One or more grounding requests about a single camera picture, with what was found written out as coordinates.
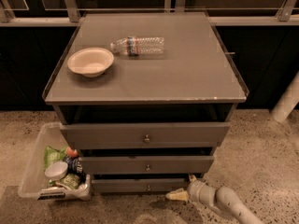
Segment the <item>plastic bin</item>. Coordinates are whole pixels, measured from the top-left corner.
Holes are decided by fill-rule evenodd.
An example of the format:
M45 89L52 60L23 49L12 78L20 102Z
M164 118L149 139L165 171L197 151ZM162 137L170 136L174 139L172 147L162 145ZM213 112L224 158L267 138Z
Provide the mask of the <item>plastic bin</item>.
M34 198L37 200L54 199L68 200L81 199L88 201L91 199L91 178L86 176L85 189L66 190L55 189L46 190L49 180L44 173L44 150L46 146L60 149L67 145L60 132L60 123L47 123L42 126L36 139L35 147L26 170L21 179L18 194L23 198Z

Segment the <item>plastic bottle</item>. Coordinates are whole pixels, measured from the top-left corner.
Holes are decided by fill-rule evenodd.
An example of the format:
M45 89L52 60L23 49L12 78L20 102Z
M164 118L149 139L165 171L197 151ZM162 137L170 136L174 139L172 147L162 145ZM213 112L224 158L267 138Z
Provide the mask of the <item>plastic bottle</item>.
M163 37L128 36L110 44L113 52L128 56L158 55L164 52Z

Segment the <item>drawer handle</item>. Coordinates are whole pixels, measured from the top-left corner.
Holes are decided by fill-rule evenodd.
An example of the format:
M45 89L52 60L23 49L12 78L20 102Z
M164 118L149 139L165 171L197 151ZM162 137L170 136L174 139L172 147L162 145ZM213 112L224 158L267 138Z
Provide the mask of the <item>drawer handle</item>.
M146 134L146 135L144 136L143 142L146 143L146 144L149 144L149 143L150 143L150 137L149 137L148 134Z
M151 169L150 169L150 165L149 165L149 164L148 164L147 167L146 167L146 171L147 171L147 172L151 171Z

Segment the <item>white robotic arm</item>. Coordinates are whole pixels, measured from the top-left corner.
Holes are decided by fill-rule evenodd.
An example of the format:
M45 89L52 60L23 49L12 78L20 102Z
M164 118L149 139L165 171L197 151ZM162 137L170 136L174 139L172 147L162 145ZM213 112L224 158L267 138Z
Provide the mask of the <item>white robotic arm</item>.
M170 200L192 201L205 204L217 215L237 219L241 224L263 224L260 219L241 202L236 193L229 188L214 189L191 176L191 184L187 191L178 189L169 192L166 198Z

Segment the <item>bowl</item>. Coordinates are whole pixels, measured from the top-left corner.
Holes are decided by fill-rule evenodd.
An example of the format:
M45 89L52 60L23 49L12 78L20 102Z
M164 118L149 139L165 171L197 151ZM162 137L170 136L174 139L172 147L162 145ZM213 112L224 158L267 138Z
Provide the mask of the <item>bowl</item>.
M107 49L88 48L74 53L67 61L68 68L85 77L101 76L114 61L113 54Z
M67 174L68 164L64 161L57 161L51 164L45 171L45 176L51 180L60 180Z

